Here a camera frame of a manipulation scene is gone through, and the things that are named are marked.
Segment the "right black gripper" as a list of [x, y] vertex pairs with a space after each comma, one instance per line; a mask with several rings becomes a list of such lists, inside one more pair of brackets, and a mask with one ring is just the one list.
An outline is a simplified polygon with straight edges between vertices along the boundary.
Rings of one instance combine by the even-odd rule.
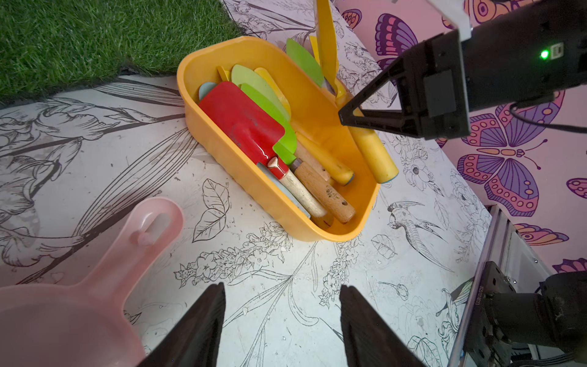
[[[363, 109], [391, 83], [399, 110]], [[455, 30], [405, 51], [339, 110], [342, 125], [416, 139], [456, 139], [470, 133], [460, 33]]]

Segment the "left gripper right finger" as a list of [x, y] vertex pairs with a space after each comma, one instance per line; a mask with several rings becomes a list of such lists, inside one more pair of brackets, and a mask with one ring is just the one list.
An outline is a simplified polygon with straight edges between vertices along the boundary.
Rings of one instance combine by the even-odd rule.
[[339, 300], [343, 342], [349, 366], [423, 365], [356, 287], [342, 286]]

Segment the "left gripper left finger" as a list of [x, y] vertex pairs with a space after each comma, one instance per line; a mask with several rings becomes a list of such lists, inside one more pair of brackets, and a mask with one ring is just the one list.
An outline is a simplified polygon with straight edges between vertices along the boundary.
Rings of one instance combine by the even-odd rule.
[[138, 366], [215, 366], [225, 311], [224, 284], [211, 284]]

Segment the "yellow shovel wooden handle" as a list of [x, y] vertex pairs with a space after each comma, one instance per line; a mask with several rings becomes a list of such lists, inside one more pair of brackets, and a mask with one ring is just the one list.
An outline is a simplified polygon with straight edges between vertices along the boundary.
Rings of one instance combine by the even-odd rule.
[[[334, 89], [337, 109], [341, 110], [348, 99], [345, 86], [337, 79], [338, 49], [330, 2], [316, 0], [314, 14], [319, 64], [327, 82]], [[377, 183], [384, 184], [397, 177], [399, 170], [374, 130], [349, 127], [349, 131]]]

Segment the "yellow plastic storage box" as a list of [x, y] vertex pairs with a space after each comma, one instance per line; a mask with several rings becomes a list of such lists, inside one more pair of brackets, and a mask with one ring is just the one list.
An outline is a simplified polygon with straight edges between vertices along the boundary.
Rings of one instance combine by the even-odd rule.
[[[257, 168], [194, 100], [204, 82], [219, 82], [219, 66], [264, 67], [284, 92], [292, 108], [292, 126], [350, 167], [355, 177], [335, 188], [355, 208], [347, 223], [321, 229]], [[279, 47], [261, 38], [240, 37], [188, 54], [177, 69], [177, 86], [185, 105], [190, 134], [225, 171], [295, 239], [343, 243], [365, 227], [379, 192], [364, 157], [347, 127], [339, 121], [333, 96], [322, 90]]]

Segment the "green shovel yellow handle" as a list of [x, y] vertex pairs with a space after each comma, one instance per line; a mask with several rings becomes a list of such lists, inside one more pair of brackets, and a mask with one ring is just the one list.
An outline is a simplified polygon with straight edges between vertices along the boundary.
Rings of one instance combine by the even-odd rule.
[[321, 67], [306, 48], [298, 44], [295, 40], [288, 38], [286, 42], [286, 53], [318, 87], [323, 86], [324, 76]]

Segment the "red shovel wooden handle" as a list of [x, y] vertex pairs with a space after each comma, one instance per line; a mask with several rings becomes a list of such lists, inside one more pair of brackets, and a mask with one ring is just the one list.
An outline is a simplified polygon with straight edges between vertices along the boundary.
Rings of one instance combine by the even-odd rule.
[[256, 165], [263, 166], [308, 214], [325, 219], [328, 211], [313, 197], [275, 151], [285, 128], [240, 87], [221, 82], [200, 100], [199, 107]]

